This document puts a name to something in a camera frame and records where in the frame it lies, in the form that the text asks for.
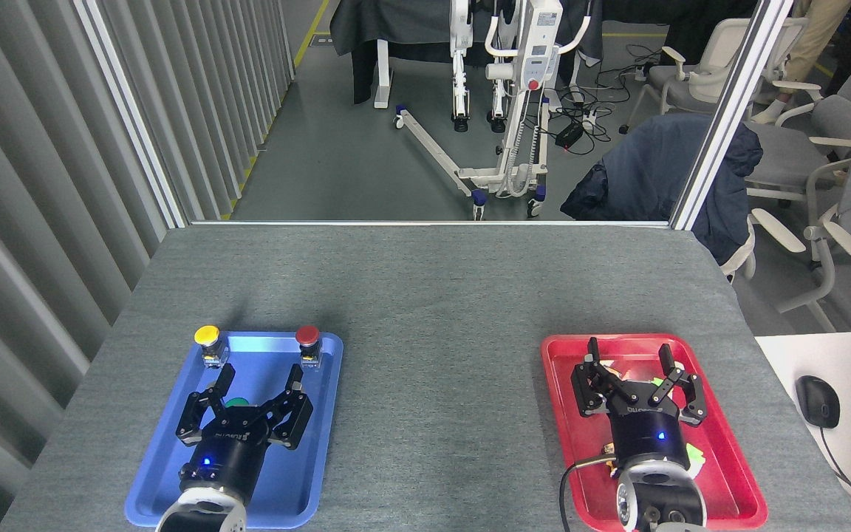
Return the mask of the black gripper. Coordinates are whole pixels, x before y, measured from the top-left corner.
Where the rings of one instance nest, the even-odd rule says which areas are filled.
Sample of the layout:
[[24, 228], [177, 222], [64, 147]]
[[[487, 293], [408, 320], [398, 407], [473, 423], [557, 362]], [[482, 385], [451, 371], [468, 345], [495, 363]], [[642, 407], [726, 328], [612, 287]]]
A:
[[[646, 460], [666, 460], [683, 468], [690, 466], [686, 442], [679, 420], [699, 426], [706, 420], [708, 409], [700, 376], [676, 365], [671, 344], [662, 344], [658, 357], [665, 374], [655, 388], [655, 407], [647, 402], [635, 405], [623, 400], [609, 402], [609, 420], [618, 467], [628, 468]], [[587, 354], [571, 374], [578, 413], [590, 417], [605, 410], [614, 391], [621, 389], [622, 380], [601, 363], [598, 338], [590, 338]], [[673, 387], [683, 391], [686, 404], [679, 411], [669, 397]]]
[[[304, 391], [304, 371], [293, 364], [286, 387], [276, 397], [257, 406], [226, 407], [234, 375], [233, 364], [224, 364], [215, 383], [192, 392], [177, 425], [177, 437], [196, 450], [180, 468], [180, 490], [213, 488], [249, 505], [269, 444], [296, 450], [305, 432], [313, 405]], [[215, 413], [202, 428], [207, 409]]]

